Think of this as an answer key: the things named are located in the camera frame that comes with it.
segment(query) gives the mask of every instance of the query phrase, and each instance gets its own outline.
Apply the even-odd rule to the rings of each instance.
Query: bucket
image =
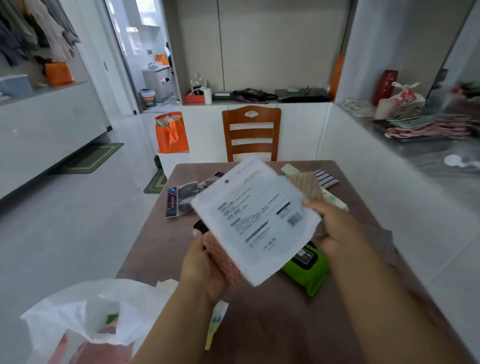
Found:
[[[155,91],[144,88],[140,90],[140,95],[144,101],[146,108],[154,108],[156,106]]]

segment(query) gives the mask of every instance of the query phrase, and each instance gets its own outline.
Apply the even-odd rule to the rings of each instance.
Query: person's left hand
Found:
[[[203,289],[213,305],[220,301],[227,290],[227,281],[212,261],[210,253],[204,250],[199,231],[196,231],[183,260],[180,283]]]

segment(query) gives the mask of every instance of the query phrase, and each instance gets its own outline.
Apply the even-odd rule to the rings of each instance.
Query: wooden chair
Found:
[[[228,161],[233,162],[233,155],[241,153],[272,153],[271,160],[275,161],[278,153],[281,114],[281,109],[263,108],[261,106],[245,106],[240,109],[223,111],[223,131],[225,133]],[[272,122],[273,128],[230,130],[232,124],[247,124],[250,122]],[[272,142],[232,145],[232,140],[253,138],[272,138]]]

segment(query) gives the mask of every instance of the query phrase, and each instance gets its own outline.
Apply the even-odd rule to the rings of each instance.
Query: green package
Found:
[[[312,242],[308,242],[282,270],[313,297],[330,271],[330,266],[326,256]]]

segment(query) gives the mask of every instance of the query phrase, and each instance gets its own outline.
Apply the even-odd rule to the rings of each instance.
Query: floor mat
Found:
[[[124,143],[90,144],[68,158],[49,174],[89,174],[100,167]]]
[[[150,183],[145,187],[144,194],[159,194],[167,183],[167,176],[163,173],[163,169],[159,169],[153,176]]]

